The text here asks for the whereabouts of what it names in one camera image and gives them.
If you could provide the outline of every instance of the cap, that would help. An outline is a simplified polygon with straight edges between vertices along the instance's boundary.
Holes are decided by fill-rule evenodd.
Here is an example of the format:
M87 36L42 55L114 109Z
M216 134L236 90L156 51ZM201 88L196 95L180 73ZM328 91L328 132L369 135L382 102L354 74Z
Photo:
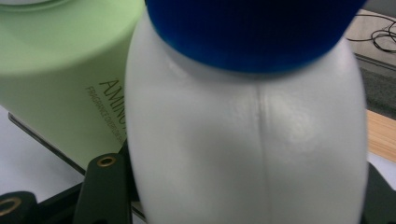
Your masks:
M149 0L159 36L182 54L241 72L314 61L343 35L364 0Z

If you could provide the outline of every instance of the white plastic bottle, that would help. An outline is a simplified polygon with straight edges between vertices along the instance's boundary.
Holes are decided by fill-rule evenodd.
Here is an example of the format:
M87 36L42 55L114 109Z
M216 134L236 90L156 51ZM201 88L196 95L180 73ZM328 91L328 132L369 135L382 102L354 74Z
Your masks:
M125 96L148 223L359 223L365 103L341 35L362 1L327 2L148 1Z

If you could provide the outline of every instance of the bottle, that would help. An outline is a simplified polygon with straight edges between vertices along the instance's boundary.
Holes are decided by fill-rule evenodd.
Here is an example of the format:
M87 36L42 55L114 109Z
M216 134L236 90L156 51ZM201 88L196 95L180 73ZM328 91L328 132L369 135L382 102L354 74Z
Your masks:
M148 223L359 222L365 101L341 36L361 5L148 1L125 82Z
M125 140L141 0L0 0L0 105L82 169Z

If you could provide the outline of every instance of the black cable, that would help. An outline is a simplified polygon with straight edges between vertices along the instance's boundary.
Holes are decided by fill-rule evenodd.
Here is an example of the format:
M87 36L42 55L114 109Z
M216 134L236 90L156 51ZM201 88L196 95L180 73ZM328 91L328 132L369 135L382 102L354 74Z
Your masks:
M389 38L390 37L391 40L393 40L393 42L396 45L396 33L392 32L390 30L396 24L395 20L392 20L392 19L390 19L388 17L384 17L384 16L368 15L368 14L358 14L356 16L378 17L378 18L381 18L381 19L385 19L387 21L391 21L392 24L387 26L386 28L383 28L382 30L376 30L376 31L372 32L370 39L350 39L350 38L347 38L347 40L355 41L355 42L373 41L373 44L374 44L374 46L376 48L378 48L378 49L380 49L382 51L388 52L388 53L396 53L396 49L384 49L377 42L377 39L385 38L385 37Z

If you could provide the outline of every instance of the brass screw hole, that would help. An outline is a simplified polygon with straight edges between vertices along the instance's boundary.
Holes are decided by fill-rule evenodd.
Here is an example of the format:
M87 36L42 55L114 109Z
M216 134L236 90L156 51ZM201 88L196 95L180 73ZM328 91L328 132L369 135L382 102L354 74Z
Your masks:
M107 167L107 166L111 166L115 162L116 162L116 158L114 157L103 157L97 162L97 164L100 167Z
M21 203L22 200L17 197L4 199L0 202L0 217L14 211Z

